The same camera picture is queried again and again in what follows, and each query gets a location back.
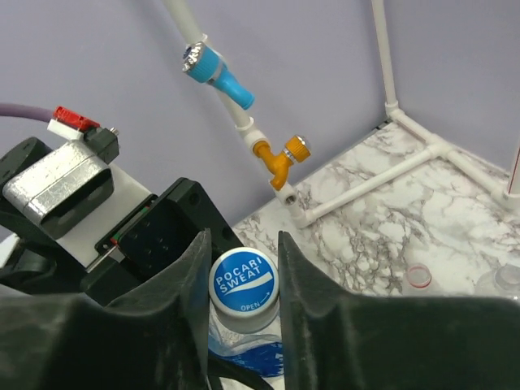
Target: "marble surface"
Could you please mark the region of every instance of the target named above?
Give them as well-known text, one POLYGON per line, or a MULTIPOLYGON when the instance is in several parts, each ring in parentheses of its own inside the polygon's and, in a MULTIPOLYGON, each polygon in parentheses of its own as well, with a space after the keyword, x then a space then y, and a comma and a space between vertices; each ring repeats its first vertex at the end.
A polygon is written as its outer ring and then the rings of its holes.
MULTIPOLYGON (((316 207, 423 149, 391 123, 296 186, 301 203, 316 207)), ((505 183, 507 175, 474 156, 505 183)), ((348 290, 399 296, 405 268, 426 264, 447 293, 471 294, 499 265, 520 266, 520 218, 502 210, 450 163, 436 159, 296 229, 274 200, 234 227, 242 242, 276 260, 279 230, 290 232, 306 257, 348 290)), ((273 383, 283 389, 283 380, 273 383)), ((227 389, 245 389, 225 381, 227 389)))

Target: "small plastic container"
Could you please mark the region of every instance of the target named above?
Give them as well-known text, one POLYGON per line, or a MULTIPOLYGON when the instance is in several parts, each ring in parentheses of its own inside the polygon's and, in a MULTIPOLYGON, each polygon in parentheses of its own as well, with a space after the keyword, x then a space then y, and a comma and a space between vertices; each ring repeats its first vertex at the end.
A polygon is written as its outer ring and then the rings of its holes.
POLYGON ((276 265, 253 248, 224 253, 210 271, 208 347, 264 378, 284 373, 276 265))
POLYGON ((431 297, 444 295, 440 286, 431 277, 427 266, 416 263, 408 267, 402 281, 405 297, 431 297))
POLYGON ((520 267, 506 264, 496 271, 485 273, 477 281, 474 294, 480 297, 504 297, 518 301, 520 297, 520 267))

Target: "white pipe frame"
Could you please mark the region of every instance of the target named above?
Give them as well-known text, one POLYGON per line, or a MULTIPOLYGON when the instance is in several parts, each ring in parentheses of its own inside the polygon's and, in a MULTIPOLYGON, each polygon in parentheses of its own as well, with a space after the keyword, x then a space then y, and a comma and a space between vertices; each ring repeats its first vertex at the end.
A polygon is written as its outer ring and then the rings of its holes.
MULTIPOLYGON (((322 218, 359 197, 362 197, 388 183, 397 177, 412 171, 414 168, 436 158, 442 158, 460 171, 469 176, 475 183, 490 193, 491 197, 504 208, 515 209, 520 206, 520 146, 513 161, 512 174, 509 183, 503 184, 495 181, 490 175, 480 170, 468 158, 460 153, 457 147, 440 136, 430 132, 419 123, 411 119, 399 108, 395 82, 392 69, 392 58, 390 55, 390 42, 388 40, 388 29, 384 11, 384 0, 371 0, 374 14, 375 30, 378 42, 383 82, 385 90, 385 107, 387 115, 395 123, 422 140, 426 147, 421 152, 407 158, 383 173, 375 175, 358 186, 342 193, 340 196, 327 201, 312 210, 303 210, 299 205, 296 191, 290 184, 286 184, 280 191, 275 191, 276 196, 287 208, 292 221, 297 228, 305 228, 318 219, 322 218)), ((188 9, 185 0, 164 0, 167 9, 177 24, 181 34, 188 43, 196 41, 207 41, 207 35, 203 34, 198 27, 193 14, 188 9)), ((226 106, 227 111, 236 124, 236 130, 242 136, 245 144, 252 149, 253 145, 260 140, 267 140, 263 133, 257 129, 253 118, 250 118, 235 102, 223 93, 219 93, 220 99, 226 106)))

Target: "bottle cap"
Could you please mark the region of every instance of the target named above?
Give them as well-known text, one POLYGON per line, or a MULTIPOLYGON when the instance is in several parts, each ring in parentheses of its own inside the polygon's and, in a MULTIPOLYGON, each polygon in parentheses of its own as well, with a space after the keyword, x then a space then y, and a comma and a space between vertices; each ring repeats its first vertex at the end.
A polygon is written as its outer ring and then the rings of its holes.
POLYGON ((276 265, 253 248, 235 248, 220 256, 210 271, 210 298, 220 322, 237 333, 255 333, 279 311, 276 265))

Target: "orange valve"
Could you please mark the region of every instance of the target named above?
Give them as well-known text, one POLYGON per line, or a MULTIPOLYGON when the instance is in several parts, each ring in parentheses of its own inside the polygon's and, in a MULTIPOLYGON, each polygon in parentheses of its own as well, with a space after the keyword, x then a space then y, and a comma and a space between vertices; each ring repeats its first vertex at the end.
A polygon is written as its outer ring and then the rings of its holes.
POLYGON ((287 182, 289 168, 310 156, 310 146, 303 136, 294 136, 287 141, 284 150, 276 156, 271 152, 271 146, 266 141, 257 142, 253 146, 253 153, 262 159, 267 170, 275 176, 271 180, 271 185, 273 189, 280 191, 287 182))

